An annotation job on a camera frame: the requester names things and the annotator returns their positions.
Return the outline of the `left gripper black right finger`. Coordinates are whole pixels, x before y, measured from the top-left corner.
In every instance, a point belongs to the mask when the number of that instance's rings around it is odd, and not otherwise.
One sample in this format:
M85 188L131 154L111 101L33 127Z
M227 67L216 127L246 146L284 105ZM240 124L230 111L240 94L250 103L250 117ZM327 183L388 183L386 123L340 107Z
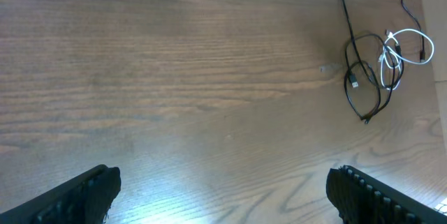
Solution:
M446 224L446 215L350 165L330 169L326 195L344 224Z

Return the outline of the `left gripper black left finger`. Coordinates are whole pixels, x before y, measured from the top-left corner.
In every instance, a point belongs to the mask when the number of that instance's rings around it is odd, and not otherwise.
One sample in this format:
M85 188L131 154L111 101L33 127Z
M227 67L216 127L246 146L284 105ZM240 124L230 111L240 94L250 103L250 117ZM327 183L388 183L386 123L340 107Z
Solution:
M121 190L120 169L97 165L1 214L2 223L104 223Z

